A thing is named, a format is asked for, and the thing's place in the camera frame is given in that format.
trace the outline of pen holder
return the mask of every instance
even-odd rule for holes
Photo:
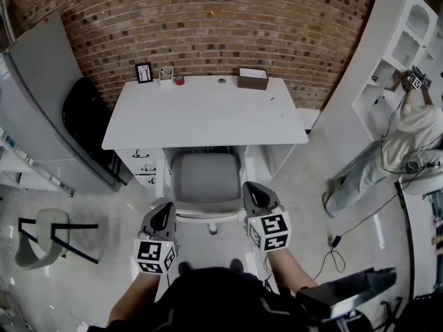
[[[172,66],[164,66],[160,69],[159,84],[164,87],[171,87],[174,83],[174,68]]]

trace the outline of gray office chair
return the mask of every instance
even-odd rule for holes
[[[26,232],[24,223],[35,224],[36,237]],[[80,225],[69,223],[69,215],[59,209],[42,209],[37,213],[36,219],[19,218],[19,249],[15,254],[15,263],[24,270],[32,270],[50,266],[59,256],[65,257],[71,251],[88,261],[98,264],[94,259],[69,245],[69,230],[73,229],[98,229],[97,224]],[[45,252],[42,258],[34,253],[30,242],[34,241]]]
[[[246,157],[239,164],[232,154],[184,154],[173,159],[171,173],[170,178],[165,159],[158,159],[158,200],[153,208],[163,201],[173,201],[177,221],[207,224],[211,234],[217,234],[216,223],[242,220],[246,215],[242,182],[255,180],[252,158]],[[165,187],[170,187],[167,194]]]

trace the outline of wall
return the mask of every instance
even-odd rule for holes
[[[343,74],[371,0],[12,0],[19,29],[62,13],[82,72],[112,108],[134,65],[182,75],[259,66],[319,109]]]

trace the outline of floor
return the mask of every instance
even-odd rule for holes
[[[297,146],[272,183],[282,204],[289,211],[293,228],[290,251],[311,275],[317,275],[328,250],[328,237],[341,234],[376,210],[394,193],[394,185],[384,181],[367,196],[335,219],[323,211],[321,194],[325,190],[325,151],[321,135],[311,133],[310,143]],[[37,331],[75,331],[82,323],[104,326],[111,307],[130,285],[133,240],[143,215],[150,210],[152,193],[136,181],[111,195],[63,194],[0,187],[0,274],[21,305],[26,319]],[[94,265],[73,254],[52,266],[24,272],[15,265],[17,218],[35,218],[42,208],[66,210],[74,223],[98,223],[97,231],[73,232],[71,242],[92,256]],[[395,267],[397,283],[360,309],[376,326],[384,319],[380,301],[393,302],[407,297],[409,260],[406,226],[399,202],[393,200],[379,212],[384,247],[381,249],[374,220],[370,219],[346,234],[338,251],[346,260],[343,274],[336,271],[330,257],[326,260],[319,283],[337,279],[369,267]],[[232,258],[251,263],[251,246],[238,222],[219,226],[219,234],[210,236],[205,226],[178,223],[179,257],[195,268],[227,266]],[[177,273],[171,273],[174,279]]]

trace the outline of drawer handle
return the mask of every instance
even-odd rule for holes
[[[147,165],[145,165],[145,166],[142,167],[140,170],[141,170],[141,171],[144,171],[144,172],[152,172],[152,171],[155,171],[156,168],[154,168],[154,169],[148,169],[148,168],[147,168]]]
[[[136,153],[132,155],[133,158],[147,158],[149,157],[149,154],[146,154],[146,156],[141,156],[138,152],[138,149],[136,150]]]

